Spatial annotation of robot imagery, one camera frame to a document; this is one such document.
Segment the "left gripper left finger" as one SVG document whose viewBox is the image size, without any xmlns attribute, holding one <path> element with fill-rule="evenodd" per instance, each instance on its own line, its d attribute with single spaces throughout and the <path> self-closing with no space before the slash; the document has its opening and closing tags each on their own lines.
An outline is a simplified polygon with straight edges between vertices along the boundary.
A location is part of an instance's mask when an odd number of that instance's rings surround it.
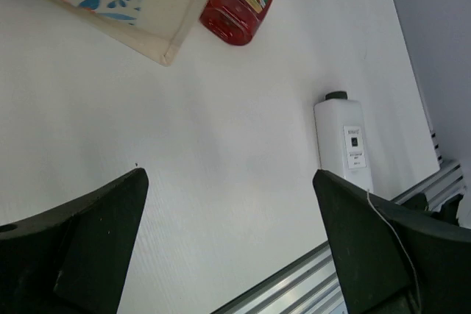
<svg viewBox="0 0 471 314">
<path fill-rule="evenodd" d="M 135 168 L 1 226 L 1 312 L 116 313 L 148 189 L 145 169 Z"/>
</svg>

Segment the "white rectangular bottle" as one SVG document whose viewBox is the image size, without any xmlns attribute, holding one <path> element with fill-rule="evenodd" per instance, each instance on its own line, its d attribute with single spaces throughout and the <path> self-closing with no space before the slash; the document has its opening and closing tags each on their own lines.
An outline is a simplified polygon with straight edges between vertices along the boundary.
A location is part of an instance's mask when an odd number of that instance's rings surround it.
<svg viewBox="0 0 471 314">
<path fill-rule="evenodd" d="M 333 91 L 314 106 L 314 118 L 321 168 L 372 192 L 361 103 L 343 90 Z"/>
</svg>

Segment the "red dish soap bottle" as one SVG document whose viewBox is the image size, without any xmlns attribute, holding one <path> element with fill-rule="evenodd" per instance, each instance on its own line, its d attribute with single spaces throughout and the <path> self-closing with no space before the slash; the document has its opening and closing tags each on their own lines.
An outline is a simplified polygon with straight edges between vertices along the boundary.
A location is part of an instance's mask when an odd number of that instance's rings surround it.
<svg viewBox="0 0 471 314">
<path fill-rule="evenodd" d="M 273 0 L 208 0 L 200 22 L 224 42 L 244 46 L 254 37 Z"/>
</svg>

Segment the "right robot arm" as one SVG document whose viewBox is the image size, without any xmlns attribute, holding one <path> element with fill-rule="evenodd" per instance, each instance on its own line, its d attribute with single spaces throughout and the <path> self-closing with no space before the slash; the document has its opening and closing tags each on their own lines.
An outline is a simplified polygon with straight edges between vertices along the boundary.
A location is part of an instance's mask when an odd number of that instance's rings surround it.
<svg viewBox="0 0 471 314">
<path fill-rule="evenodd" d="M 452 224 L 455 226 L 459 225 L 458 222 L 458 208 L 461 200 L 464 198 L 462 193 L 449 198 L 443 203 L 438 209 L 432 209 L 426 199 L 424 193 L 418 193 L 412 196 L 408 201 L 403 203 L 403 206 L 414 211 L 419 211 L 423 215 L 434 218 L 438 221 Z"/>
</svg>

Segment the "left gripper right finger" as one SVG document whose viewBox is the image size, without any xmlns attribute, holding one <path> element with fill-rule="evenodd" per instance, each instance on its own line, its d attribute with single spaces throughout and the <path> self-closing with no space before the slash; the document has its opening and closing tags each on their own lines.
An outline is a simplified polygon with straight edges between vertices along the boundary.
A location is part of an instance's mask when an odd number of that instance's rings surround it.
<svg viewBox="0 0 471 314">
<path fill-rule="evenodd" d="M 470 230 L 318 170 L 313 187 L 349 313 L 469 313 Z"/>
</svg>

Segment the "aluminium mounting rail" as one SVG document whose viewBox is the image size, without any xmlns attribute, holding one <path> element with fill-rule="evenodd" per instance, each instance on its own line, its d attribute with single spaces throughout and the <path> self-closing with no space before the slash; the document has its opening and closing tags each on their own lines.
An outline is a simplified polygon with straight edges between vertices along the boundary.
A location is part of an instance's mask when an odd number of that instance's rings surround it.
<svg viewBox="0 0 471 314">
<path fill-rule="evenodd" d="M 465 194 L 467 186 L 459 162 L 444 160 L 440 170 L 394 198 L 405 204 L 424 194 L 430 210 Z M 346 313 L 340 284 L 327 242 L 250 288 L 215 313 Z"/>
</svg>

